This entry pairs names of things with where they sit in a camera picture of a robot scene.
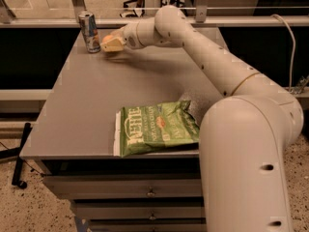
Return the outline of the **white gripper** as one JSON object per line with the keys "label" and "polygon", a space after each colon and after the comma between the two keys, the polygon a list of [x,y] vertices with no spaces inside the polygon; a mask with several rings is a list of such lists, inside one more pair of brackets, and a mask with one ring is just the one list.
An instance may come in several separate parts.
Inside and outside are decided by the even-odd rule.
{"label": "white gripper", "polygon": [[139,43],[137,36],[137,23],[130,23],[111,32],[113,38],[106,42],[101,43],[100,46],[104,52],[119,52],[123,51],[125,45],[131,49],[139,49],[141,44]]}

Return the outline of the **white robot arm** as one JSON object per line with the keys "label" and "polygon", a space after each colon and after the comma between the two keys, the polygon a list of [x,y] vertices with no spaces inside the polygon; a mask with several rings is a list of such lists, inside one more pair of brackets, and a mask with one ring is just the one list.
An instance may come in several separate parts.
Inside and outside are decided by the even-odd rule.
{"label": "white robot arm", "polygon": [[303,128],[286,89],[199,33],[174,6],[105,36],[107,52],[177,46],[222,95],[200,126],[199,160],[208,232],[294,232],[284,150]]}

